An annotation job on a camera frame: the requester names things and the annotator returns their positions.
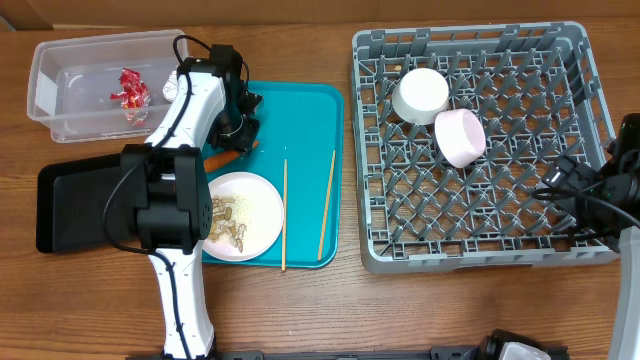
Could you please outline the orange carrot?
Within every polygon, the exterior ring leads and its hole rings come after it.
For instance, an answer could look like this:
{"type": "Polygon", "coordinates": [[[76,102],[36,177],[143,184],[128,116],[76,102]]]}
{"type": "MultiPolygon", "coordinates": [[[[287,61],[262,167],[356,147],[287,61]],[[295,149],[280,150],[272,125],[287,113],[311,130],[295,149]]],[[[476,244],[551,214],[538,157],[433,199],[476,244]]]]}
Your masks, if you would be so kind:
{"type": "Polygon", "coordinates": [[[244,152],[240,152],[237,150],[225,150],[205,159],[204,170],[206,173],[215,172],[218,169],[234,162],[235,160],[243,158],[244,156],[244,152]]]}

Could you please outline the white wrapper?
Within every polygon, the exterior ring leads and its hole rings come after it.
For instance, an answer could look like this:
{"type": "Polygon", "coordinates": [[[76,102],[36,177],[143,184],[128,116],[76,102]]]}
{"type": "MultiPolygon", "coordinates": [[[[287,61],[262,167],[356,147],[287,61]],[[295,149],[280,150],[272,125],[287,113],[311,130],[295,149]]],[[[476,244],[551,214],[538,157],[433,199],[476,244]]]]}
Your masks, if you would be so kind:
{"type": "Polygon", "coordinates": [[[172,103],[177,96],[178,90],[179,90],[179,84],[178,84],[177,72],[172,71],[162,88],[164,99],[172,103]]]}

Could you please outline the red foil wrapper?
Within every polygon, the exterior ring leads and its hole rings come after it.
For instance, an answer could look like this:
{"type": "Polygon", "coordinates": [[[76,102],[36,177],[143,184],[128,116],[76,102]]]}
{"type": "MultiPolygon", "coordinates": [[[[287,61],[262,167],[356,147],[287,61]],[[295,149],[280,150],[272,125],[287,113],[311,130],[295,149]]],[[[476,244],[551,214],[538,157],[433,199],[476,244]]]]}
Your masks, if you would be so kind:
{"type": "Polygon", "coordinates": [[[119,82],[122,90],[116,94],[112,93],[110,99],[118,100],[122,109],[135,109],[135,112],[125,114],[127,121],[134,128],[143,126],[147,112],[141,111],[141,108],[148,107],[151,102],[148,87],[142,81],[139,72],[128,68],[122,69],[119,82]]]}

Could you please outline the white bowl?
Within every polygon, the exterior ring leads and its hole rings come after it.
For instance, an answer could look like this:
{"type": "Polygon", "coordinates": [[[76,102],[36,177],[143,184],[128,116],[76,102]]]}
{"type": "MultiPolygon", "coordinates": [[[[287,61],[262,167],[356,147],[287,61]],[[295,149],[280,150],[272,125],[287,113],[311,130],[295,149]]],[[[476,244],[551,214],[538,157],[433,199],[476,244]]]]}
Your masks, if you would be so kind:
{"type": "Polygon", "coordinates": [[[429,125],[448,108],[449,86],[443,75],[429,68],[407,72],[392,93],[392,106],[404,121],[429,125]]]}

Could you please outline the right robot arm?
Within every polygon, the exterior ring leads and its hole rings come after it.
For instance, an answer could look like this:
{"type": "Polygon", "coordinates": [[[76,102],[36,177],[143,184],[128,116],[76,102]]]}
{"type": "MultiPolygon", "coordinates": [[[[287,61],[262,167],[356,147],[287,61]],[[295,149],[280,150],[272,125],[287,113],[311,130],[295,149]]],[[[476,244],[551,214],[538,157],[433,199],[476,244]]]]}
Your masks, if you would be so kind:
{"type": "Polygon", "coordinates": [[[595,170],[569,157],[560,157],[532,192],[576,219],[579,230],[589,230],[620,255],[621,280],[616,318],[608,357],[639,357],[639,115],[626,115],[611,155],[595,170]]]}

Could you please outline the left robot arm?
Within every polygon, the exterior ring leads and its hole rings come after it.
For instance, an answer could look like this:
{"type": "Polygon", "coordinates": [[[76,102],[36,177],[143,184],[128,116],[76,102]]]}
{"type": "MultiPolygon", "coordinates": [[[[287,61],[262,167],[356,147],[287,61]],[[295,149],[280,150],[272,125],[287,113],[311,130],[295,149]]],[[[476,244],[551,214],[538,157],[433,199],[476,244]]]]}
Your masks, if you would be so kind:
{"type": "Polygon", "coordinates": [[[231,45],[205,58],[180,57],[178,89],[163,121],[142,145],[127,145],[113,193],[157,277],[165,321],[162,359],[212,359],[202,247],[214,220],[202,149],[252,151],[262,98],[249,91],[248,67],[231,45]]]}

